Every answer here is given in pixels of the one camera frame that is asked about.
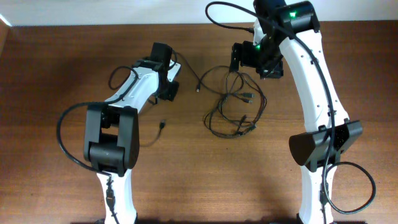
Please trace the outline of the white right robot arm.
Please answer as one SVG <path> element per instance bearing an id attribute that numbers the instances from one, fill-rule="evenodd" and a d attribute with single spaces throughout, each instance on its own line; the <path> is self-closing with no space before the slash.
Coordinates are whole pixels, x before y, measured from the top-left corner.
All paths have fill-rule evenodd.
<path id="1" fill-rule="evenodd" d="M 333 178 L 341 155 L 363 132 L 338 98 L 325 61 L 322 35 L 311 2 L 254 1 L 253 40 L 233 45 L 230 70 L 252 67 L 262 77 L 292 72 L 303 109 L 305 131 L 289 139 L 302 174 L 298 223 L 333 223 Z"/>

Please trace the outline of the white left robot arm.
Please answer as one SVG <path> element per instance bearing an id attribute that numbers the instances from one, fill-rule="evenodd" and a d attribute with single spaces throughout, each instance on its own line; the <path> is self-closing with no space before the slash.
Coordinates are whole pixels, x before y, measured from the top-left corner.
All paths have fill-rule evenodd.
<path id="1" fill-rule="evenodd" d="M 86 111 L 83 156 L 91 163 L 103 189 L 106 216 L 99 223 L 135 223 L 132 168 L 139 155 L 139 112 L 154 96 L 173 101 L 181 65 L 172 59 L 173 48 L 155 42 L 150 56 L 131 67 L 117 92 Z"/>

